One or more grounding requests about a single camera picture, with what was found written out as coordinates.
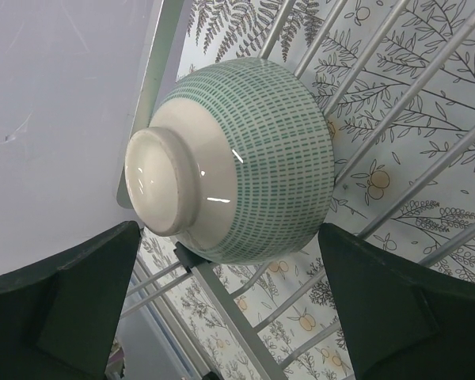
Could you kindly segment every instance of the metal rack frame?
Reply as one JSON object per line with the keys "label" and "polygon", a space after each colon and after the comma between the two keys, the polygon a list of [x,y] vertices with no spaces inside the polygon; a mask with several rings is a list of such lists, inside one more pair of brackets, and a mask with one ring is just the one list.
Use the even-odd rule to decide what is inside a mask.
{"label": "metal rack frame", "polygon": [[[394,7],[391,8],[388,16],[378,26],[370,42],[364,48],[360,57],[355,62],[354,66],[348,71],[340,87],[330,99],[327,107],[325,108],[325,116],[329,116],[330,114],[335,112],[337,105],[339,104],[349,87],[355,81],[359,73],[363,70],[367,61],[374,54],[375,50],[382,42],[387,32],[390,30],[390,28],[401,15],[401,13],[404,11],[409,1],[410,0],[398,0]],[[294,71],[294,75],[297,78],[300,78],[308,67],[311,59],[314,57],[324,38],[326,38],[326,36],[328,35],[329,30],[333,26],[334,22],[340,16],[340,13],[346,3],[347,0],[338,0],[333,5],[324,24],[321,26],[321,29],[318,31],[318,34],[314,38],[313,43],[306,51],[304,56],[301,58],[297,68]],[[275,22],[264,42],[264,46],[262,47],[258,55],[259,58],[267,59],[271,54],[273,46],[278,40],[283,24],[286,21],[289,13],[292,11],[294,4],[295,0],[285,0],[280,6],[275,18]],[[337,174],[335,186],[342,184],[342,181],[347,177],[347,175],[352,171],[352,169],[355,168],[359,160],[363,158],[367,151],[374,145],[376,139],[392,124],[393,121],[395,121],[395,119],[405,109],[408,103],[432,79],[438,69],[442,67],[442,65],[449,59],[449,57],[456,51],[456,49],[474,29],[475,9],[466,18],[465,22],[458,28],[454,36],[443,46],[442,49],[440,49],[440,51],[437,53],[431,63],[424,68],[422,73],[410,85],[410,87],[403,94],[400,100],[394,105],[394,107],[389,110],[383,121],[373,130],[372,134],[351,156],[344,168],[342,168],[342,170]],[[420,190],[422,190],[430,181],[432,181],[436,176],[438,176],[474,141],[475,126],[470,131],[468,131],[459,141],[457,141],[433,165],[428,167],[426,171],[419,178],[417,178],[417,180],[409,188],[405,189],[405,191],[389,206],[387,210],[384,210],[372,222],[370,222],[369,225],[366,226],[364,230],[362,230],[358,234],[358,236],[362,239],[366,239],[371,236],[385,221],[389,219],[389,217],[393,213],[395,213],[403,204],[405,204],[405,202],[409,201],[412,197],[418,194]],[[419,264],[426,267],[430,267],[450,255],[455,249],[465,244],[467,241],[474,237],[475,223],[463,230],[457,236],[453,237],[446,244],[438,247],[437,250],[422,259]],[[167,273],[173,271],[174,269],[180,266],[180,263],[176,263],[167,267],[166,269],[161,270],[155,275],[150,274],[149,277],[144,279],[143,282],[140,283],[138,286],[131,288],[128,294],[133,294],[136,291],[148,287],[151,284],[155,284],[156,280],[160,279],[162,276],[166,275]],[[301,354],[323,341],[323,339],[337,332],[341,326],[338,321],[332,323],[330,326],[323,329],[316,336],[305,342],[302,346],[294,350],[287,358],[285,358],[284,361],[282,361],[281,363],[277,363],[269,352],[269,350],[264,346],[257,333],[266,328],[285,310],[291,307],[311,287],[313,287],[316,283],[324,279],[325,271],[324,269],[321,269],[309,281],[307,281],[299,289],[297,289],[297,291],[291,297],[289,297],[289,299],[286,300],[281,306],[279,306],[277,310],[273,311],[271,315],[266,317],[258,325],[252,326],[248,322],[246,317],[243,315],[243,313],[238,309],[238,306],[234,302],[234,299],[239,295],[245,293],[260,278],[260,276],[262,276],[266,269],[267,264],[262,265],[249,282],[247,282],[243,287],[241,287],[234,293],[229,294],[226,291],[225,287],[221,284],[219,278],[213,272],[212,264],[208,264],[205,262],[202,264],[197,264],[194,268],[192,268],[191,272],[188,272],[178,277],[177,279],[171,281],[164,287],[155,287],[154,291],[150,292],[150,295],[144,298],[141,302],[125,310],[122,314],[122,317],[126,317],[127,315],[134,313],[136,310],[143,307],[149,302],[157,303],[159,299],[162,299],[163,302],[166,302],[164,298],[165,296],[163,294],[167,290],[172,289],[173,287],[185,281],[186,279],[195,276],[197,281],[199,281],[201,287],[207,293],[208,298],[213,302],[215,308],[221,314],[222,319],[229,327],[229,330],[233,333],[236,340],[239,342],[245,353],[248,355],[251,363],[256,368],[258,374],[263,378],[263,380],[287,380],[287,376],[283,373],[283,370],[287,368],[290,364],[292,364]],[[179,316],[177,317],[177,324],[183,325],[184,322],[180,321],[178,318]],[[196,351],[202,349],[201,347],[197,347],[196,344],[193,344],[193,342],[191,342],[190,345],[192,349],[195,349]],[[197,354],[197,356],[199,356],[199,359],[202,360],[202,362],[204,360],[207,360],[201,359],[200,354]],[[353,378],[355,377],[353,376],[353,374],[351,374],[345,380],[350,380]]]}

